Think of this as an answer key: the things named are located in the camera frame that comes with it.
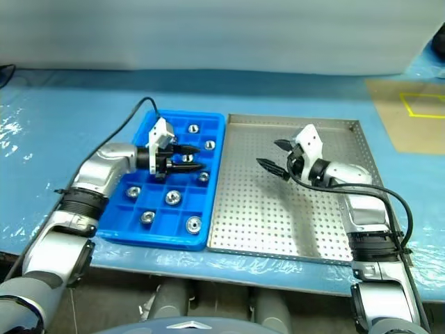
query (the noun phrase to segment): floor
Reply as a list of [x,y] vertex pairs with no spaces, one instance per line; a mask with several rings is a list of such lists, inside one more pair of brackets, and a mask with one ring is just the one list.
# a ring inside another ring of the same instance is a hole
[[[144,304],[160,282],[162,278],[156,276],[92,269],[73,291],[77,333],[94,333],[139,321]],[[200,300],[189,315],[248,319],[248,287],[211,282],[193,284]],[[65,293],[50,333],[76,333],[70,293]],[[288,292],[286,299],[293,328],[298,328],[295,333],[356,333],[347,298]],[[427,313],[435,317],[434,333],[445,333],[444,307],[428,304]]]

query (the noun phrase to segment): white wall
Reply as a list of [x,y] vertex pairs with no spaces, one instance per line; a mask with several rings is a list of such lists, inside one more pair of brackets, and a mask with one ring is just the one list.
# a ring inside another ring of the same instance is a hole
[[445,0],[0,0],[0,63],[402,72]]

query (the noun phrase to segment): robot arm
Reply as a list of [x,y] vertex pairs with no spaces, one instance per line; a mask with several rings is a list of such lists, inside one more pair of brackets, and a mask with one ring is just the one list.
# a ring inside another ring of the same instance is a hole
[[296,176],[299,185],[313,190],[330,191],[335,185],[346,185],[337,196],[353,253],[353,275],[360,280],[351,287],[357,331],[427,333],[420,327],[423,306],[416,300],[416,287],[409,279],[404,254],[396,245],[400,235],[394,234],[389,224],[391,213],[383,201],[354,193],[358,186],[347,186],[372,184],[371,174],[361,166],[324,160],[323,143],[313,125],[307,125],[293,143],[278,140],[275,144],[289,152],[288,170],[273,161],[258,159],[270,173],[284,180]]
[[171,144],[173,138],[171,125],[159,118],[147,147],[109,143],[83,163],[26,253],[22,276],[0,285],[0,333],[43,333],[48,327],[63,290],[80,281],[90,265],[95,246],[90,239],[123,175],[146,169],[165,177],[204,167],[172,163],[175,153],[199,152],[193,146]]

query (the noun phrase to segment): metal nut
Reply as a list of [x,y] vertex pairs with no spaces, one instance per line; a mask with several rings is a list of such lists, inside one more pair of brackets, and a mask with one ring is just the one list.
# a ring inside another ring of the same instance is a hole
[[165,202],[169,205],[176,205],[181,202],[181,193],[178,190],[171,190],[165,195]]
[[208,172],[201,172],[200,176],[198,176],[198,180],[201,182],[208,182],[209,181],[209,177],[210,175],[208,174]]
[[140,187],[130,186],[125,193],[130,198],[137,198],[140,194]]
[[155,215],[156,214],[153,211],[146,211],[140,216],[140,222],[142,224],[151,224],[153,223]]
[[204,148],[209,151],[215,150],[215,146],[216,146],[216,144],[214,141],[206,141],[206,143],[204,144]]
[[188,233],[198,234],[201,230],[201,218],[198,216],[192,216],[187,219],[186,229]]
[[188,132],[191,134],[197,134],[200,131],[200,127],[198,127],[196,124],[190,124],[188,127]]
[[182,162],[192,162],[193,161],[193,154],[184,154],[182,156]]

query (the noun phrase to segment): cardboard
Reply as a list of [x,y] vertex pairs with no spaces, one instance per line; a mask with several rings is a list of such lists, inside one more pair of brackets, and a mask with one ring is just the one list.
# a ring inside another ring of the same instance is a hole
[[445,154],[445,85],[367,79],[366,86],[397,151]]

